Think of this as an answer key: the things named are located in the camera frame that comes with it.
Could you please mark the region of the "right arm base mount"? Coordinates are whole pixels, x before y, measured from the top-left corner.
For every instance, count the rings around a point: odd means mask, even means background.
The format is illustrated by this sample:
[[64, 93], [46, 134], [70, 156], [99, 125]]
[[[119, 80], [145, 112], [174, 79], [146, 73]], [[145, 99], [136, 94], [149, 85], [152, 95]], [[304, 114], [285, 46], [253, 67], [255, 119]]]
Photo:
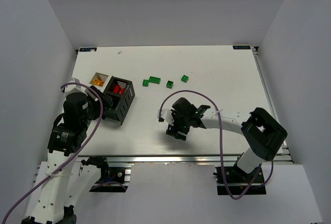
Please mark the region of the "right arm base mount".
[[[264, 174], [262, 172], [262, 168], [255, 168], [251, 173], [249, 174], [241, 174], [239, 171], [236, 171], [233, 169], [233, 166], [225, 166], [224, 168], [225, 172], [225, 179], [227, 180], [229, 190], [231, 193], [237, 197], [239, 196], [245, 188], [248, 186], [248, 184], [251, 182], [251, 180], [256, 176], [254, 182], [250, 186], [250, 188], [247, 190], [245, 195], [266, 195], [266, 187], [265, 185], [262, 186], [263, 183], [265, 183]], [[215, 167], [215, 171], [213, 172], [213, 176], [216, 179], [216, 185], [217, 185], [217, 194], [219, 196], [226, 196], [228, 195], [228, 192], [225, 188], [222, 174], [221, 174], [221, 167]]]

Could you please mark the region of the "red curved lego brick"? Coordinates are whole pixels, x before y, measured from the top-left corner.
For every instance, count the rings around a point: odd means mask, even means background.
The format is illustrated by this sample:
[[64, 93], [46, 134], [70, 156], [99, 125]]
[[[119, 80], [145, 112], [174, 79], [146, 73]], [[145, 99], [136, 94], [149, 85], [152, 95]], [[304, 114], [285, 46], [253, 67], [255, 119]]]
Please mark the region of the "red curved lego brick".
[[119, 94], [122, 95], [122, 94], [125, 92], [125, 90], [126, 90], [125, 88], [122, 88], [122, 89], [120, 90]]

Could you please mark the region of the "red arched lego brick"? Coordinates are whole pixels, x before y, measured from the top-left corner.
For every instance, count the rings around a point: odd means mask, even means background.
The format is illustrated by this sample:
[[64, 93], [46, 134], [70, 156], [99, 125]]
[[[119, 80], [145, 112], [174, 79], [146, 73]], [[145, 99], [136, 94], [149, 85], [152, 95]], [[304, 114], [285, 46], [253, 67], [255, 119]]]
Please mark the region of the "red arched lego brick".
[[121, 87], [119, 85], [116, 85], [113, 89], [113, 93], [119, 94], [121, 91]]

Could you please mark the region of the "yellow square lego brick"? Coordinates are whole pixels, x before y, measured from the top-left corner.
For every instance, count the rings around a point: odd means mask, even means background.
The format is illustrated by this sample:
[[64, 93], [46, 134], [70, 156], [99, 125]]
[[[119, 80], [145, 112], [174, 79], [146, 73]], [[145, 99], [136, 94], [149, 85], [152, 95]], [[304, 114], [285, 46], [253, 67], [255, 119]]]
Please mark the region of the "yellow square lego brick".
[[95, 80], [93, 81], [93, 84], [94, 84], [94, 85], [99, 85], [99, 84], [100, 84], [100, 82], [101, 82], [100, 80], [98, 80], [98, 79], [95, 79]]

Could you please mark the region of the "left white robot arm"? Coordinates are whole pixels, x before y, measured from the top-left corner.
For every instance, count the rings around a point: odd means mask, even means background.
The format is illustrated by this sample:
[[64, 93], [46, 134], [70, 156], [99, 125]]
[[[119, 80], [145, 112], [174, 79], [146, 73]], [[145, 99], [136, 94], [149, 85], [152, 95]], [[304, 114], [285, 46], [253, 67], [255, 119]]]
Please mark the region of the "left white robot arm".
[[41, 194], [32, 213], [22, 223], [76, 223], [78, 204], [94, 184], [109, 176], [107, 159], [91, 156], [82, 161], [83, 171], [68, 189], [71, 171], [82, 148], [92, 139], [87, 134], [91, 121], [100, 123], [110, 97], [95, 86], [63, 85], [63, 113], [54, 121], [48, 143], [46, 177], [34, 189]]

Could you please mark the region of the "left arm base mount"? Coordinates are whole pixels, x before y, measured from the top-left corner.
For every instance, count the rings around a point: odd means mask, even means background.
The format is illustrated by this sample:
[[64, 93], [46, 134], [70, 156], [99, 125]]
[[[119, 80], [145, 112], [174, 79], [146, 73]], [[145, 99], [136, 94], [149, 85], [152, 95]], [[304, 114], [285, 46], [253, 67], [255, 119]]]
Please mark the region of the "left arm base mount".
[[92, 169], [96, 169], [96, 175], [99, 175], [97, 180], [93, 182], [90, 192], [126, 192], [128, 186], [125, 186], [126, 168], [109, 166], [106, 157], [90, 156], [87, 160], [81, 161], [82, 171], [91, 173]]

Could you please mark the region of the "dark green lego brick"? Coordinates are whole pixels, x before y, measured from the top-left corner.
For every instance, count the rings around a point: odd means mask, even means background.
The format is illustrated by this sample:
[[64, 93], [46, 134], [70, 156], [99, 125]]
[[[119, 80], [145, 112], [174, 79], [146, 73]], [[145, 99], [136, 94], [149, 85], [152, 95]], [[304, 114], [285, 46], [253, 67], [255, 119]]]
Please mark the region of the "dark green lego brick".
[[173, 87], [174, 82], [173, 81], [168, 81], [166, 84], [167, 88], [172, 88]]

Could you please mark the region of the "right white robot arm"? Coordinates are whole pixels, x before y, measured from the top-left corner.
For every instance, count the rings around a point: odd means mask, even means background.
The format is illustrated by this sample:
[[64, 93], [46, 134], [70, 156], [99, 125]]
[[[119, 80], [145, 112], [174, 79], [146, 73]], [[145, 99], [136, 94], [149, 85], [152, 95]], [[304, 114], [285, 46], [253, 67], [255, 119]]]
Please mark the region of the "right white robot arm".
[[244, 136], [249, 148], [234, 165], [234, 169], [243, 174], [253, 172], [264, 161], [272, 161], [288, 136], [287, 131], [259, 107], [250, 113], [216, 110], [208, 105], [196, 108], [181, 97], [172, 109], [160, 110], [158, 118], [160, 122], [168, 123], [166, 134], [180, 140], [186, 140], [191, 127], [225, 130]]

